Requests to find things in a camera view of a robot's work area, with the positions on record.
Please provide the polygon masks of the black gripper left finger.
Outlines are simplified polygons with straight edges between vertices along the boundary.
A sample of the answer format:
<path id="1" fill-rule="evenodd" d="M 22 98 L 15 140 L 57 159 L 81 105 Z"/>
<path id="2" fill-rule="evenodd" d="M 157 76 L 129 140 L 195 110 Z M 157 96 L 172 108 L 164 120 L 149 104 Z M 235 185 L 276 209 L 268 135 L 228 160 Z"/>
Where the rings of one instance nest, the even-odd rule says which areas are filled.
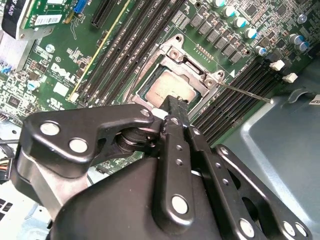
<path id="1" fill-rule="evenodd" d="M 184 130 L 178 117 L 161 119 L 140 104 L 38 112 L 23 122 L 15 168 L 54 223 L 67 202 L 89 188 L 90 166 L 135 151 L 155 158 L 162 135 L 173 130 Z"/>

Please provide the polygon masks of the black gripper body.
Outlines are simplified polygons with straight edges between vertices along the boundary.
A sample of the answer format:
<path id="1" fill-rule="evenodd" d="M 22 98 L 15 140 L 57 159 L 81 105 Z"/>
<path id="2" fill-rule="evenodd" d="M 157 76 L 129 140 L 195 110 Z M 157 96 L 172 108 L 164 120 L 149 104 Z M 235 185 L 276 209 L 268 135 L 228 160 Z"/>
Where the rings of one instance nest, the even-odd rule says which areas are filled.
<path id="1" fill-rule="evenodd" d="M 51 240 L 230 240 L 221 161 L 194 128 L 168 130 L 143 158 L 72 197 Z"/>

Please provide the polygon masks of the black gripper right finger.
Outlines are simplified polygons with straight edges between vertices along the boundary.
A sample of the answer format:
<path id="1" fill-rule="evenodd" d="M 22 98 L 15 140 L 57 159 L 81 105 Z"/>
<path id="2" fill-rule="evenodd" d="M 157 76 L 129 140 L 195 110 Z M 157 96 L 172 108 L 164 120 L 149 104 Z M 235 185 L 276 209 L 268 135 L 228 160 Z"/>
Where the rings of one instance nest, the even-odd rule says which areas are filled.
<path id="1" fill-rule="evenodd" d="M 196 220 L 183 240 L 310 240 L 308 227 L 226 146 L 185 130 L 195 176 Z"/>

